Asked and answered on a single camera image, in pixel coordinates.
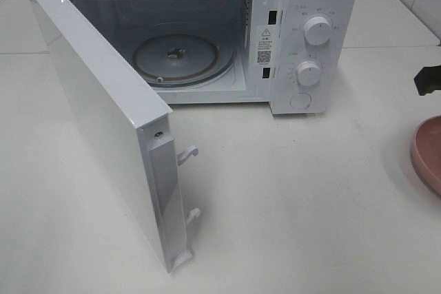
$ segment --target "warning label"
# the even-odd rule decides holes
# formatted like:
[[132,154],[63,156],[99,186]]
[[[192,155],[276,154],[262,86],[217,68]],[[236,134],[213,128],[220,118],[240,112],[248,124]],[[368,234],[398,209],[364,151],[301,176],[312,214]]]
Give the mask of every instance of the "warning label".
[[275,36],[274,25],[258,25],[257,26],[257,50],[256,50],[256,62],[260,65],[272,64],[272,50]]

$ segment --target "open microwave door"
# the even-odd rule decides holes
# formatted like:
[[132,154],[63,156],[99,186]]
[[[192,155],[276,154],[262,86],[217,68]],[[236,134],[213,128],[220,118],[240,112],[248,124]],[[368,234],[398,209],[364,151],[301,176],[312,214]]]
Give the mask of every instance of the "open microwave door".
[[170,272],[191,258],[171,109],[69,0],[31,0],[79,127]]

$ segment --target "microwave oven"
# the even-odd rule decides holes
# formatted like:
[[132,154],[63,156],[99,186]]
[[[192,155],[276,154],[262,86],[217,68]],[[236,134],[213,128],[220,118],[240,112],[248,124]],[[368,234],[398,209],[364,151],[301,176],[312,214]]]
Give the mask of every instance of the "microwave oven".
[[171,271],[192,254],[167,104],[325,110],[354,0],[30,0],[73,113]]

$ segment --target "white knob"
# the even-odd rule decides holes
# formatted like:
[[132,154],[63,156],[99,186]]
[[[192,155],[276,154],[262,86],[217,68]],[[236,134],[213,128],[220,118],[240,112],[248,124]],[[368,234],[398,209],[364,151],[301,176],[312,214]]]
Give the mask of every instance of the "white knob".
[[320,80],[322,70],[315,61],[305,61],[297,69],[297,81],[300,85],[311,86]]
[[324,16],[318,15],[306,21],[303,26],[305,38],[311,45],[322,45],[331,38],[331,21]]

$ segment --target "pink plate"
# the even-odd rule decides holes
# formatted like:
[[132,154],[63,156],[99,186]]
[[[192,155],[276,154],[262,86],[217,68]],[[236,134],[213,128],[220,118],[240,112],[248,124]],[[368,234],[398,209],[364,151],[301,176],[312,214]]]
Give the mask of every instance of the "pink plate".
[[411,154],[420,175],[441,194],[441,116],[430,118],[419,126],[413,137]]

